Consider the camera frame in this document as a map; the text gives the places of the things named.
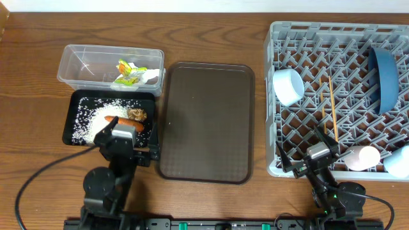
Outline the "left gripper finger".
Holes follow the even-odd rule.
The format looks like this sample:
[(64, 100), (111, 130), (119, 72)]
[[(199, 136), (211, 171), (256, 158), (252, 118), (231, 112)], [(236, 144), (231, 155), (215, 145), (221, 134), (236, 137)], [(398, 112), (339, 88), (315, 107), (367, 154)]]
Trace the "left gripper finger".
[(111, 142), (112, 130), (118, 124), (117, 119), (113, 119), (105, 128), (95, 135), (95, 142)]
[(158, 139), (158, 126), (156, 123), (153, 124), (151, 129), (150, 138), (148, 141), (149, 153), (159, 153), (159, 139)]

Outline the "orange carrot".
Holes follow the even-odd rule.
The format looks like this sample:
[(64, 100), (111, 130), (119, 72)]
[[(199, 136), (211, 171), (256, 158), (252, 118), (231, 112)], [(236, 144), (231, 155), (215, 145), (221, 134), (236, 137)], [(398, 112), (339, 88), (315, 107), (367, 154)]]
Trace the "orange carrot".
[[(105, 116), (104, 119), (111, 122), (114, 119), (114, 116)], [(132, 126), (135, 128), (136, 132), (142, 132), (144, 130), (144, 125), (142, 123), (127, 118), (118, 118), (118, 124)]]

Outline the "pink cup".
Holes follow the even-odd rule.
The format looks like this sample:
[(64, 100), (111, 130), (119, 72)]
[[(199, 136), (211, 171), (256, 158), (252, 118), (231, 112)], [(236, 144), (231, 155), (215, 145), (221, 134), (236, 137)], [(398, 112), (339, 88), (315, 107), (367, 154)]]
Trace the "pink cup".
[(372, 146), (352, 146), (344, 157), (347, 168), (352, 171), (363, 171), (376, 166), (380, 162), (380, 152)]

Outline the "brown food scrap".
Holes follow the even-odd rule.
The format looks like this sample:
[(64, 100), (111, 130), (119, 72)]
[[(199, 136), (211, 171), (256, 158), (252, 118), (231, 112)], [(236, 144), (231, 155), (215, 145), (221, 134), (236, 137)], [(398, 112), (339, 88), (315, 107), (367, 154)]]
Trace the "brown food scrap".
[(127, 110), (127, 116), (129, 119), (138, 121), (138, 122), (143, 122), (148, 118), (148, 115), (144, 109), (128, 109)]

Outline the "blue cup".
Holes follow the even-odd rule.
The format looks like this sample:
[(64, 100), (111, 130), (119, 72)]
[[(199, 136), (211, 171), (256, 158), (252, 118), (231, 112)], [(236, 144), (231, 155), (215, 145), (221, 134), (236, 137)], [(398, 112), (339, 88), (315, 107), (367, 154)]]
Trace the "blue cup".
[(383, 159), (385, 170), (397, 178), (408, 177), (408, 145), (392, 152), (391, 156)]

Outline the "white tissue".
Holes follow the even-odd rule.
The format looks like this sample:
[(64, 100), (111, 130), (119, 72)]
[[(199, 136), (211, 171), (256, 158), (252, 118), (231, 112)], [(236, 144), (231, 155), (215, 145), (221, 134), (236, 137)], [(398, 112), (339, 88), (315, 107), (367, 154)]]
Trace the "white tissue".
[[(131, 66), (135, 67), (136, 65), (133, 63), (129, 63)], [(114, 83), (114, 81), (110, 85), (111, 90), (115, 91), (137, 91), (142, 86), (148, 84), (150, 80), (155, 80), (159, 76), (160, 70), (159, 69), (149, 69), (141, 76), (141, 79), (138, 83), (132, 86), (125, 86), (122, 84)]]

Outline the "light blue rice bowl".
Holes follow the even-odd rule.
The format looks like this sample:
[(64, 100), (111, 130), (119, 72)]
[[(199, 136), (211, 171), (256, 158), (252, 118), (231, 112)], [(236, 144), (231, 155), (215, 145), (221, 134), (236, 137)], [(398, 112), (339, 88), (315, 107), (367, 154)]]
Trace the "light blue rice bowl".
[(304, 82), (296, 70), (275, 71), (272, 80), (275, 94), (284, 106), (289, 107), (304, 97)]

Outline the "large blue plate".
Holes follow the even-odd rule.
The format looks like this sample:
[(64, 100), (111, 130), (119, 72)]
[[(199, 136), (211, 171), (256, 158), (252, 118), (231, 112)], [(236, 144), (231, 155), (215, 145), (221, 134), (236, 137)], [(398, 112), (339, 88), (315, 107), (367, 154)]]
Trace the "large blue plate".
[(373, 102), (380, 101), (374, 109), (381, 115), (392, 110), (398, 101), (399, 74), (394, 56), (383, 48), (371, 47), (368, 57), (368, 71), (376, 70), (370, 78), (370, 87), (379, 85), (379, 88), (370, 96)]

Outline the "yellow green snack wrapper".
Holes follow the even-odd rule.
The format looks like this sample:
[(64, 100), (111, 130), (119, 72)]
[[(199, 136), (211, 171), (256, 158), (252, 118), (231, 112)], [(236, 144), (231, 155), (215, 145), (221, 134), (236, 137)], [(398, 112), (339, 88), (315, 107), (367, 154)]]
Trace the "yellow green snack wrapper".
[(146, 67), (133, 67), (124, 59), (119, 59), (119, 64), (116, 66), (120, 76), (114, 81), (114, 83), (122, 84), (125, 86), (132, 86), (138, 83), (141, 76), (148, 70)]

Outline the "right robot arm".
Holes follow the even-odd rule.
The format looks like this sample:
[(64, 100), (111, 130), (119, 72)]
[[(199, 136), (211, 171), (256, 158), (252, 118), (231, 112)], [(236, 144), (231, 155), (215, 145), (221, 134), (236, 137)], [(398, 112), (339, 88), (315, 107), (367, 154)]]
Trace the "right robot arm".
[(356, 219), (363, 216), (366, 190), (354, 182), (338, 183), (329, 165), (339, 158), (339, 143), (321, 127), (314, 129), (319, 143), (312, 146), (297, 163), (291, 163), (282, 147), (278, 147), (282, 170), (296, 179), (305, 176), (311, 186), (314, 202), (324, 213), (307, 220), (303, 229), (357, 229)]

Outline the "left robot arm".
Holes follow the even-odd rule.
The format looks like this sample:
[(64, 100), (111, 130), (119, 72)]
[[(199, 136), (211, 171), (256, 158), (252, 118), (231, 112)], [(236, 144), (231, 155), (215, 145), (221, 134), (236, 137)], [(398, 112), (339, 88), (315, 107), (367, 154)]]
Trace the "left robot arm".
[(153, 124), (148, 149), (134, 148), (134, 135), (126, 137), (114, 132), (124, 131), (125, 125), (115, 117), (96, 134), (94, 143), (109, 161), (108, 167), (90, 170), (84, 178), (84, 206), (76, 229), (144, 229), (141, 217), (123, 211), (138, 166), (149, 167), (152, 160), (159, 160), (160, 146), (157, 124)]

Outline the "grey dishwasher rack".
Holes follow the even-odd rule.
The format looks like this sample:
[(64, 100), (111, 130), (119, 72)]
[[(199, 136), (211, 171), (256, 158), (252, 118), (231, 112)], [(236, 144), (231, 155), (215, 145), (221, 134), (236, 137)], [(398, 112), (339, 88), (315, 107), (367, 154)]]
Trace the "grey dishwasher rack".
[[(395, 107), (378, 115), (369, 80), (371, 47), (392, 53), (399, 74)], [(351, 146), (373, 146), (381, 158), (408, 144), (408, 26), (276, 21), (264, 42), (266, 84), (266, 169), (285, 177), (276, 141), (292, 163), (316, 144), (314, 127), (334, 137), (328, 76), (331, 76), (341, 155)], [(292, 68), (304, 82), (304, 97), (284, 106), (276, 97), (273, 74)]]

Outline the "spilled white rice pile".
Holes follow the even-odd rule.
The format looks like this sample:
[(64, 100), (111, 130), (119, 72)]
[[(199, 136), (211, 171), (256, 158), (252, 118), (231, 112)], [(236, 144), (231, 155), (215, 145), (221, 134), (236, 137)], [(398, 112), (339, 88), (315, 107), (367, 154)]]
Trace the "spilled white rice pile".
[(155, 110), (152, 100), (82, 97), (78, 104), (72, 107), (73, 116), (67, 119), (70, 124), (65, 130), (63, 140), (68, 145), (92, 145), (95, 135), (109, 124), (104, 119), (105, 116), (128, 118), (127, 110), (136, 108), (144, 109), (148, 115), (148, 118), (141, 122), (144, 130), (136, 133), (135, 143), (137, 147), (145, 147), (150, 137)]

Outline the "black plastic bin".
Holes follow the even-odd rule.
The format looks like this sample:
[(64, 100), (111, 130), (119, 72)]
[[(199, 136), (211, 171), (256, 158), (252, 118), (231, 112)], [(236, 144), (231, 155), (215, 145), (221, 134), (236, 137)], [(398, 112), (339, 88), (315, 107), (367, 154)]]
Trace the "black plastic bin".
[(81, 89), (70, 100), (63, 142), (67, 145), (92, 145), (95, 135), (109, 122), (106, 116), (127, 118), (129, 109), (142, 109), (147, 119), (142, 122), (144, 130), (135, 135), (135, 146), (148, 145), (155, 117), (155, 97), (151, 93), (102, 91)]

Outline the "clear plastic bin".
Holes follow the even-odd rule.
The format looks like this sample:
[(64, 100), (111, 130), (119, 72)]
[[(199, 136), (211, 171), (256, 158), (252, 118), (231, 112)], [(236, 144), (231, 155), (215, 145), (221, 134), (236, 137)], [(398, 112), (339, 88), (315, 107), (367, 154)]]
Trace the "clear plastic bin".
[(166, 69), (164, 53), (159, 49), (114, 47), (102, 45), (67, 45), (61, 57), (57, 79), (73, 89), (111, 90), (111, 83), (120, 75), (119, 59), (137, 67), (159, 69), (159, 76), (137, 92), (162, 94)]

